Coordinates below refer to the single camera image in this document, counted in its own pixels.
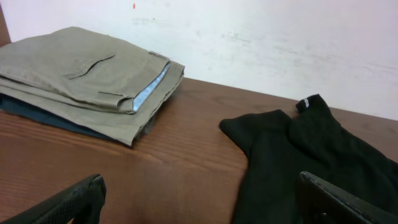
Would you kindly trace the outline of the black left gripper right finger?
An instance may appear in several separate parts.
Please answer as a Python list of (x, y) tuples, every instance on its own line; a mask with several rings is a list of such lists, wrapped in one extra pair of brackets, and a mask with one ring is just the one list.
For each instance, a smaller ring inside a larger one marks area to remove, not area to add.
[(294, 185), (295, 200), (304, 223), (395, 224), (397, 216), (361, 200), (309, 173)]

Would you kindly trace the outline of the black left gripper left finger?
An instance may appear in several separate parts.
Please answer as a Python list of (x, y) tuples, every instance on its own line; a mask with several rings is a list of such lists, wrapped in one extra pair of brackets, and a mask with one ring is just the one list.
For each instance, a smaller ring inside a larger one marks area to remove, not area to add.
[(105, 199), (106, 185), (103, 176), (93, 174), (3, 222), (98, 224)]

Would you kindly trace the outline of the black polo shirt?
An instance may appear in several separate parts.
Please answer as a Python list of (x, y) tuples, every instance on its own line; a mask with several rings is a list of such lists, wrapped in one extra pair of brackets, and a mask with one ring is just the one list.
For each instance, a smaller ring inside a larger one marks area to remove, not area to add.
[(302, 223), (294, 183), (303, 171), (396, 214), (397, 164), (345, 130), (320, 95), (296, 108), (294, 118), (275, 110), (220, 122), (248, 159), (233, 223)]

